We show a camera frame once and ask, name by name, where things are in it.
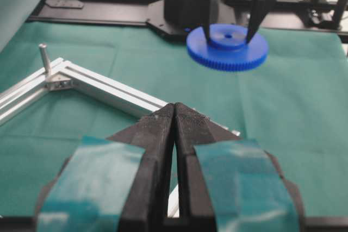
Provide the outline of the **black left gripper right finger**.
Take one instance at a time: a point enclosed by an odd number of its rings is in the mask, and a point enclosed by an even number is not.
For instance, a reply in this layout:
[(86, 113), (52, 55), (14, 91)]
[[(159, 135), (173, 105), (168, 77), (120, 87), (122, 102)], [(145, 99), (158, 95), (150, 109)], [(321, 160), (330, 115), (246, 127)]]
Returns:
[(277, 158), (175, 105), (180, 218), (188, 231), (304, 231), (297, 186)]

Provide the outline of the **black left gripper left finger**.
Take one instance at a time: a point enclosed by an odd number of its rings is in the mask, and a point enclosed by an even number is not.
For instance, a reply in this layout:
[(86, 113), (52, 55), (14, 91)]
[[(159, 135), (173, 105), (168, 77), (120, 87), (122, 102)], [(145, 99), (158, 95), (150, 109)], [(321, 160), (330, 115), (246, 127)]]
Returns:
[(167, 217), (173, 104), (86, 137), (41, 191), (37, 231), (158, 231)]

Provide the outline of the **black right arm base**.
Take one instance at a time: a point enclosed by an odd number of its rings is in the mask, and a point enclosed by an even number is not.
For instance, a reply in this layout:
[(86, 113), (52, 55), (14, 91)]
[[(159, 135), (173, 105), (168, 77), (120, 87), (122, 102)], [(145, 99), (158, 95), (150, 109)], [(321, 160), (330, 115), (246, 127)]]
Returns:
[[(210, 22), (246, 24), (242, 10), (223, 0), (211, 0)], [(157, 34), (171, 41), (184, 41), (187, 35), (201, 26), (201, 0), (161, 0), (148, 5), (147, 25)]]

